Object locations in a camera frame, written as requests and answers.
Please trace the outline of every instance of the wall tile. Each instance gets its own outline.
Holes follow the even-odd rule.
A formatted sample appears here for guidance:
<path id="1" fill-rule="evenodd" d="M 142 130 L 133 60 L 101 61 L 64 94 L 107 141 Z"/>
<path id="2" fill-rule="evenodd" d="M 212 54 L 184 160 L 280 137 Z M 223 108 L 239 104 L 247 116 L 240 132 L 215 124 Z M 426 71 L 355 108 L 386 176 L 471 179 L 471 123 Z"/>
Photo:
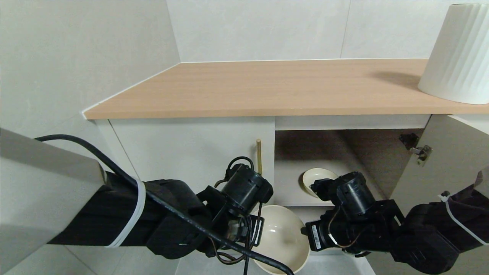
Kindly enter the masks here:
<path id="1" fill-rule="evenodd" d="M 95 275 L 61 245 L 44 245 L 5 275 Z"/>
<path id="2" fill-rule="evenodd" d="M 176 275 L 241 275 L 244 262 L 232 266 L 226 266 L 215 258 L 207 258 L 200 252 L 192 252 L 180 261 Z M 250 260 L 248 274 L 267 275 L 253 260 Z M 374 275 L 366 262 L 341 255 L 310 255 L 304 268 L 297 275 Z"/>
<path id="3" fill-rule="evenodd" d="M 165 1 L 0 2 L 2 127 L 36 136 L 179 62 Z"/>
<path id="4" fill-rule="evenodd" d="M 352 0 L 341 58 L 427 58 L 448 7 L 460 2 Z"/>
<path id="5" fill-rule="evenodd" d="M 67 246 L 67 248 L 97 275 L 112 275 L 127 250 L 126 247 Z"/>
<path id="6" fill-rule="evenodd" d="M 168 0 L 182 62 L 339 58 L 349 0 Z"/>
<path id="7" fill-rule="evenodd" d="M 179 260 L 168 260 L 146 247 L 127 247 L 114 275 L 174 275 Z"/>

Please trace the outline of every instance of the cabinet panel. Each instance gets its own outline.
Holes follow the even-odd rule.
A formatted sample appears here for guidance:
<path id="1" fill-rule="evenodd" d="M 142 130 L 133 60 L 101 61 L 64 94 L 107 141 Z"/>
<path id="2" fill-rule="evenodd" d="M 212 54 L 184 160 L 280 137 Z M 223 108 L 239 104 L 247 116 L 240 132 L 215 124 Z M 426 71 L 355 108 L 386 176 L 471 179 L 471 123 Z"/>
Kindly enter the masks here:
<path id="1" fill-rule="evenodd" d="M 439 201 L 437 195 L 445 190 L 454 194 L 473 184 L 477 173 L 489 165 L 489 135 L 453 116 L 433 115 L 418 143 L 424 145 L 433 147 L 425 166 L 418 166 L 412 156 L 391 196 L 405 215 L 418 204 Z M 444 274 L 485 275 L 488 252 L 479 247 L 463 253 Z M 377 275 L 422 274 L 394 262 L 389 254 L 372 253 L 367 258 Z"/>
<path id="2" fill-rule="evenodd" d="M 344 129 L 422 129 L 431 115 L 305 115 L 277 116 L 275 129 L 344 130 Z"/>
<path id="3" fill-rule="evenodd" d="M 273 184 L 273 117 L 128 119 L 111 124 L 143 181 L 179 179 L 200 192 L 221 180 L 237 156 L 250 157 L 256 166 L 259 138 L 263 177 Z"/>

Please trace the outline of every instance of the white cable tie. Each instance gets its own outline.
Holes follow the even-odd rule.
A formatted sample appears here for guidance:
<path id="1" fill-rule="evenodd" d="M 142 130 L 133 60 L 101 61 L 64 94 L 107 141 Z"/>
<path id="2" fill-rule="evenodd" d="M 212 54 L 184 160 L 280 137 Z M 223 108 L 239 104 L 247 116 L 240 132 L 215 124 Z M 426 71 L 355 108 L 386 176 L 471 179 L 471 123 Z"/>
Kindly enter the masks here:
<path id="1" fill-rule="evenodd" d="M 448 212 L 450 218 L 452 218 L 452 220 L 458 224 L 460 227 L 462 227 L 465 231 L 467 231 L 467 233 L 469 233 L 472 237 L 474 237 L 474 239 L 478 240 L 481 244 L 483 245 L 489 245 L 489 243 L 486 243 L 485 241 L 483 241 L 481 238 L 479 238 L 476 234 L 474 234 L 474 232 L 472 232 L 470 229 L 468 229 L 467 227 L 465 227 L 461 222 L 459 222 L 457 220 L 457 218 L 455 218 L 452 214 L 452 211 L 450 210 L 450 205 L 448 204 L 448 198 L 450 197 L 451 195 L 448 195 L 448 196 L 442 196 L 442 195 L 438 195 L 438 197 L 442 200 L 442 202 L 445 203 L 446 205 L 446 211 Z"/>
<path id="2" fill-rule="evenodd" d="M 336 242 L 336 240 L 333 238 L 333 235 L 331 234 L 328 234 L 328 236 L 330 237 L 330 239 L 334 242 L 334 244 L 338 245 L 338 243 Z"/>
<path id="3" fill-rule="evenodd" d="M 137 203 L 136 203 L 136 208 L 134 209 L 133 215 L 127 222 L 126 226 L 124 226 L 124 229 L 119 233 L 119 235 L 115 238 L 115 240 L 106 246 L 106 248 L 116 248 L 119 247 L 124 240 L 127 238 L 131 230 L 133 230 L 134 225 L 136 225 L 136 222 L 139 220 L 139 217 L 141 217 L 141 214 L 143 213 L 144 210 L 144 204 L 146 202 L 146 187 L 144 186 L 144 183 L 140 179 L 134 178 L 137 182 Z"/>

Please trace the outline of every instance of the white lampshade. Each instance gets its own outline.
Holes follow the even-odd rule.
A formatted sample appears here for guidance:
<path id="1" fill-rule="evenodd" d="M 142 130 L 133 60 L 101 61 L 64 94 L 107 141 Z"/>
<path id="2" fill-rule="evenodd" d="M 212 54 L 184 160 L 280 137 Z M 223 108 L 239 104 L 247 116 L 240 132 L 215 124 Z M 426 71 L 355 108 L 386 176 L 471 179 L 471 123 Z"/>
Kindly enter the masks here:
<path id="1" fill-rule="evenodd" d="M 489 103 L 489 4 L 449 7 L 418 88 L 452 101 Z"/>

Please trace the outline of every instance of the cabinet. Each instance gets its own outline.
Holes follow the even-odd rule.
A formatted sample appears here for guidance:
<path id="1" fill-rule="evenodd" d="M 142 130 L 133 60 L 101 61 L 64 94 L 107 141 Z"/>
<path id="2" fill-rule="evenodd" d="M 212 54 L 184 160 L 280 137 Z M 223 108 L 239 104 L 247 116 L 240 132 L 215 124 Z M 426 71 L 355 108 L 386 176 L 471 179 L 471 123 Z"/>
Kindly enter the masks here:
<path id="1" fill-rule="evenodd" d="M 432 116 L 419 141 L 433 147 L 429 160 L 420 167 L 416 157 L 411 157 L 391 196 L 405 215 L 415 205 L 438 201 L 437 195 L 445 190 L 453 194 L 474 183 L 477 173 L 489 165 L 488 124 L 474 124 L 457 116 Z M 471 125 L 485 125 L 485 129 Z M 394 262 L 389 254 L 372 253 L 367 259 L 377 275 L 422 274 Z M 487 259 L 487 248 L 479 247 L 461 254 L 444 274 L 487 274 Z"/>
<path id="2" fill-rule="evenodd" d="M 261 139 L 263 176 L 273 184 L 273 117 L 127 119 L 111 125 L 143 181 L 179 179 L 198 193 L 223 179 L 233 158 L 250 157 L 256 164 Z"/>
<path id="3" fill-rule="evenodd" d="M 111 127 L 142 180 L 180 179 L 194 192 L 221 179 L 234 157 L 256 161 L 259 138 L 263 176 L 274 185 L 272 203 L 290 206 L 308 221 L 324 209 L 317 206 L 331 204 L 314 201 L 301 189 L 299 177 L 314 167 L 334 170 L 331 161 L 343 165 L 338 174 L 364 172 L 377 199 L 395 199 L 404 214 L 417 204 L 437 201 L 445 190 L 455 193 L 472 184 L 477 172 L 489 165 L 489 117 L 477 117 L 476 122 L 464 117 L 471 119 L 453 115 L 116 119 Z M 411 132 L 421 137 L 418 146 L 433 148 L 424 167 L 398 140 L 400 134 Z M 447 274 L 486 274 L 483 249 L 460 255 Z M 389 254 L 372 253 L 367 259 L 377 275 L 419 274 L 395 263 Z"/>

